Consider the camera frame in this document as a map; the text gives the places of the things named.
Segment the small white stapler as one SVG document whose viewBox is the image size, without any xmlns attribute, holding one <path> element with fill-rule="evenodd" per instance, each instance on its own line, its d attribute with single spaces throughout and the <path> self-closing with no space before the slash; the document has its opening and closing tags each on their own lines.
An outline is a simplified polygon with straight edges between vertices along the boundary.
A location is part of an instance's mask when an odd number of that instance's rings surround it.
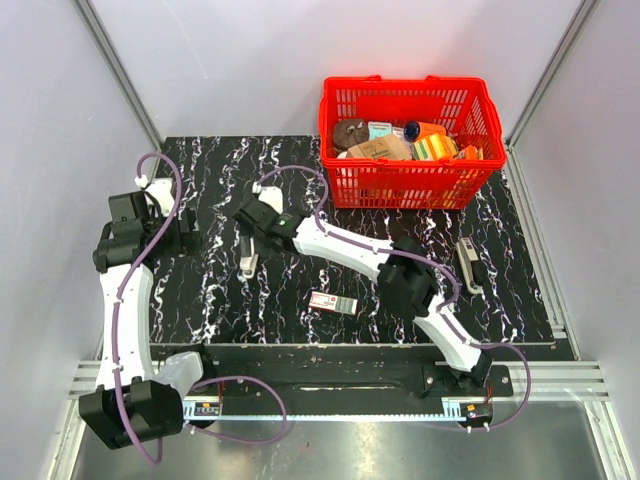
<svg viewBox="0 0 640 480">
<path fill-rule="evenodd" d="M 240 235 L 240 274 L 243 278 L 250 280 L 254 277 L 259 254 L 256 251 L 254 239 L 246 234 Z"/>
</svg>

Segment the large beige stapler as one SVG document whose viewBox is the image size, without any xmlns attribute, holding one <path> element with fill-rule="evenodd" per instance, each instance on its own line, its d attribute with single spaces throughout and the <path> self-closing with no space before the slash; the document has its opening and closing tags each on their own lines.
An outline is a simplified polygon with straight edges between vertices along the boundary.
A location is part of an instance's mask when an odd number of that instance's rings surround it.
<svg viewBox="0 0 640 480">
<path fill-rule="evenodd" d="M 487 279 L 487 271 L 469 237 L 461 237 L 456 251 L 467 290 L 472 295 L 481 294 Z"/>
</svg>

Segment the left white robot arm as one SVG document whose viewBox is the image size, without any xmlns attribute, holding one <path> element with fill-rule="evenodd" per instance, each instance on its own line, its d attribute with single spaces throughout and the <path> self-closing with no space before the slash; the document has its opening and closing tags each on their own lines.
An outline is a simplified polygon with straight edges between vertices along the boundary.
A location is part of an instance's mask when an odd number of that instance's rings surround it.
<svg viewBox="0 0 640 480">
<path fill-rule="evenodd" d="M 111 219 L 93 252 L 104 301 L 103 358 L 79 414 L 111 450 L 179 433 L 189 391 L 206 395 L 217 381 L 200 350 L 174 354 L 160 370 L 151 358 L 152 264 L 199 248 L 195 215 L 180 217 L 176 197 L 158 186 L 110 197 Z"/>
</svg>

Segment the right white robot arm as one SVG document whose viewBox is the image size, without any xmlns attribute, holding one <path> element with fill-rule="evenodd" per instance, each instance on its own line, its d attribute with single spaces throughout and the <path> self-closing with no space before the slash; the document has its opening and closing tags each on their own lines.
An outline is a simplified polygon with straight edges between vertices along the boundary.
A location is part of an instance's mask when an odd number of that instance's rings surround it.
<svg viewBox="0 0 640 480">
<path fill-rule="evenodd" d="M 318 257 L 367 276 L 376 284 L 381 306 L 412 321 L 438 347 L 460 392 L 476 396 L 489 386 L 492 358 L 456 319 L 450 308 L 455 299 L 440 294 L 435 272 L 451 282 L 454 295 L 460 293 L 459 284 L 415 241 L 365 237 L 294 208 L 279 213 L 255 196 L 241 205 L 234 220 L 274 251 Z"/>
</svg>

